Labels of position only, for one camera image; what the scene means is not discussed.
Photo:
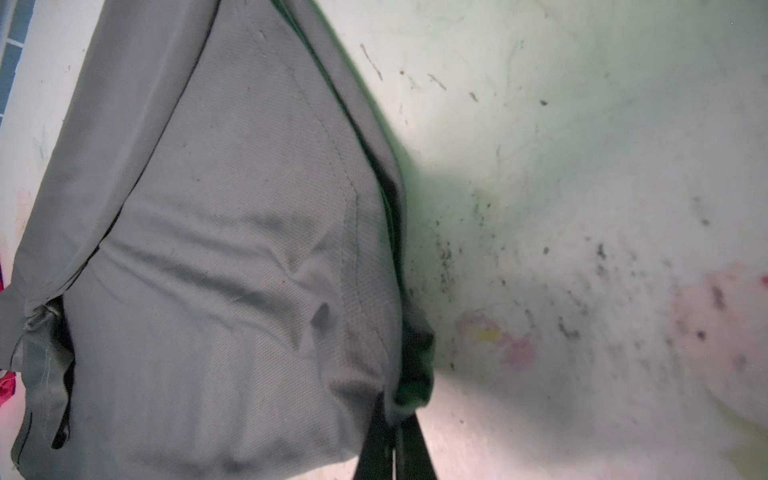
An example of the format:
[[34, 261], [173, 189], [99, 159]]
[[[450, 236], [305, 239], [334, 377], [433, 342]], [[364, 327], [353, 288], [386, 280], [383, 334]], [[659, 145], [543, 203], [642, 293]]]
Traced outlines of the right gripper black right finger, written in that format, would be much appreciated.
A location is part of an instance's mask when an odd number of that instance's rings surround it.
[[396, 480], [436, 480], [437, 475], [418, 421], [413, 414], [395, 431]]

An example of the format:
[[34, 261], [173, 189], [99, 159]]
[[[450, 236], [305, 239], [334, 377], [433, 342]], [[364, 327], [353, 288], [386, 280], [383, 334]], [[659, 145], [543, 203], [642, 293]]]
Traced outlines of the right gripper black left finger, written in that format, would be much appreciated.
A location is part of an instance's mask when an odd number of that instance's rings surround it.
[[379, 395], [352, 479], [392, 480], [393, 451], [393, 429], [386, 420], [383, 396]]

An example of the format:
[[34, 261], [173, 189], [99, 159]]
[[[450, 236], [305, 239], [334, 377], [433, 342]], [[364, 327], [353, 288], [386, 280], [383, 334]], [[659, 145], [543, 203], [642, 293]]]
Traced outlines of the grey t shirt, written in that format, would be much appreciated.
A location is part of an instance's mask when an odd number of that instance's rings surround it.
[[284, 479], [434, 384], [398, 162], [311, 1], [107, 1], [1, 295], [27, 479]]

